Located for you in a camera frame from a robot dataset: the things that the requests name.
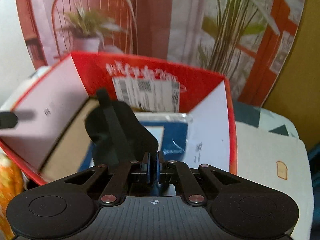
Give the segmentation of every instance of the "silver rivet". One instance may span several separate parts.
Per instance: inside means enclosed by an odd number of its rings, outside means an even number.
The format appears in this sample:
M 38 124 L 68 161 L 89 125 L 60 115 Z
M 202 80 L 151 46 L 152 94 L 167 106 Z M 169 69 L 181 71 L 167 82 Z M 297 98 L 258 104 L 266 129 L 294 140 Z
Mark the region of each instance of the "silver rivet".
M 101 201 L 105 203 L 112 203 L 116 200 L 117 200 L 116 196 L 113 196 L 113 195 L 104 195 L 101 197 Z
M 201 196 L 201 195 L 192 195 L 189 197 L 189 200 L 192 202 L 192 203 L 201 203 L 204 201 L 204 196 Z

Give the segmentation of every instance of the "white circular symbol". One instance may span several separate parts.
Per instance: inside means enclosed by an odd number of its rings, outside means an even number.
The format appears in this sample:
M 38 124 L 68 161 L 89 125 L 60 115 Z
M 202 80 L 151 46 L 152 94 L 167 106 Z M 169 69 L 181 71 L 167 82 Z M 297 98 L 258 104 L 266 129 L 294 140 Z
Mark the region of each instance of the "white circular symbol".
M 155 205 L 155 204 L 158 204 L 160 201 L 159 201 L 159 200 L 156 200 L 156 199 L 153 199 L 153 200 L 151 200 L 151 201 L 149 201 L 149 202 L 151 202 L 153 205 Z

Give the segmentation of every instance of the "black object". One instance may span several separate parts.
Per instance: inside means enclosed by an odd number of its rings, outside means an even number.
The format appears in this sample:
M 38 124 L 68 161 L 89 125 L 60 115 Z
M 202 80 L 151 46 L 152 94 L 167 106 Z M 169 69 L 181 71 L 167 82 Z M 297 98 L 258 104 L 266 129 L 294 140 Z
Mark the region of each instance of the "black object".
M 94 163 L 142 161 L 145 152 L 156 153 L 157 139 L 125 102 L 111 101 L 105 89 L 98 90 L 97 97 L 100 106 L 85 120 L 86 131 L 96 145 L 92 151 Z
M 0 129 L 14 128 L 18 118 L 13 112 L 0 112 Z
M 176 196 L 151 196 L 169 184 Z M 289 240 L 298 217 L 284 193 L 209 165 L 165 162 L 162 152 L 28 190 L 7 208 L 18 240 Z

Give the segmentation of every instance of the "large plant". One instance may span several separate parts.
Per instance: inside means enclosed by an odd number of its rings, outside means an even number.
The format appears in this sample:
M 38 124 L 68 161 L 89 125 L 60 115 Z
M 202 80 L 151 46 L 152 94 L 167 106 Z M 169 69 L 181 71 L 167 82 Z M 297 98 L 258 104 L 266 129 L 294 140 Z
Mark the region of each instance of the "large plant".
M 236 66 L 231 67 L 234 52 L 245 35 L 259 34 L 265 30 L 266 23 L 273 32 L 280 35 L 275 20 L 258 0 L 217 0 L 217 15 L 204 15 L 202 30 L 215 42 L 212 47 L 198 46 L 201 67 L 217 71 L 231 78 L 236 71 L 241 53 L 238 53 Z M 257 14 L 263 17 L 264 24 L 254 22 Z
M 68 25 L 61 28 L 63 32 L 72 33 L 75 38 L 112 37 L 112 32 L 124 31 L 111 17 L 103 16 L 100 11 L 76 8 L 76 12 L 65 13 Z

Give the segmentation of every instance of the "poster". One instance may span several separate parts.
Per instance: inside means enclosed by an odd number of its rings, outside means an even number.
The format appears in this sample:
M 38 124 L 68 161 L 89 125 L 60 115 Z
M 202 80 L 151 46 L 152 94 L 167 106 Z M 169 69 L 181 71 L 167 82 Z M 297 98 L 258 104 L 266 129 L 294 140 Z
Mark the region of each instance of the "poster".
M 261 106 L 294 42 L 305 0 L 16 0 L 35 68 L 73 50 L 129 53 L 217 71 Z

